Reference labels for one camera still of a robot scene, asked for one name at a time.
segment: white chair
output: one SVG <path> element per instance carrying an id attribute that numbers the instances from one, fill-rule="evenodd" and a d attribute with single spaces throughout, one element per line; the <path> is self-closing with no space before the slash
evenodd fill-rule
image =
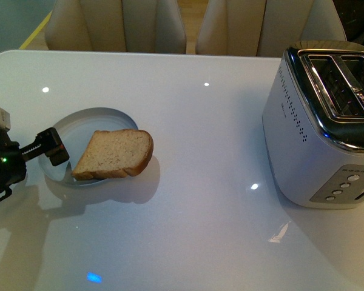
<path id="1" fill-rule="evenodd" d="M 301 40 L 346 40 L 332 0 L 209 0 L 196 54 L 281 57 Z"/>
<path id="2" fill-rule="evenodd" d="M 177 0 L 57 0 L 45 40 L 51 50 L 186 53 Z"/>

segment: wooden floor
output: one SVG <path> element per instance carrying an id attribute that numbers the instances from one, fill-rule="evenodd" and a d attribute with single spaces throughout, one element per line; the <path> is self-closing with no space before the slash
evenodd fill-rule
<path id="1" fill-rule="evenodd" d="M 184 23 L 188 54 L 195 54 L 195 40 L 200 31 L 208 0 L 178 0 L 182 20 Z M 32 39 L 25 48 L 27 50 L 48 50 L 44 40 L 44 28 Z"/>

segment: silver toaster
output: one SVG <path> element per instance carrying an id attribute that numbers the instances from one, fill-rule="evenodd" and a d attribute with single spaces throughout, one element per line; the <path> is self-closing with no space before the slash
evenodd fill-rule
<path id="1" fill-rule="evenodd" d="M 272 173 L 296 204 L 350 209 L 364 201 L 364 46 L 288 48 L 263 110 Z"/>

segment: plate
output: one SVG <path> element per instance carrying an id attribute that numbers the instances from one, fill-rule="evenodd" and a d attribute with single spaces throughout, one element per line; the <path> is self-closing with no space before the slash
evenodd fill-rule
<path id="1" fill-rule="evenodd" d="M 100 180 L 77 181 L 71 175 L 95 130 L 138 129 L 125 113 L 110 108 L 90 108 L 72 113 L 53 126 L 65 145 L 70 159 L 52 166 L 45 155 L 38 157 L 39 165 L 51 180 L 66 185 L 88 185 Z"/>

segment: table surface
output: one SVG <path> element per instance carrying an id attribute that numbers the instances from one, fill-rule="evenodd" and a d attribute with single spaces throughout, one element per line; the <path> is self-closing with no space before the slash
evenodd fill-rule
<path id="1" fill-rule="evenodd" d="M 94 107 L 155 143 L 142 174 L 91 186 L 29 161 L 0 203 L 0 290 L 364 290 L 364 203 L 307 209 L 275 188 L 261 114 L 279 62 L 0 54 L 0 107 L 21 146 Z"/>

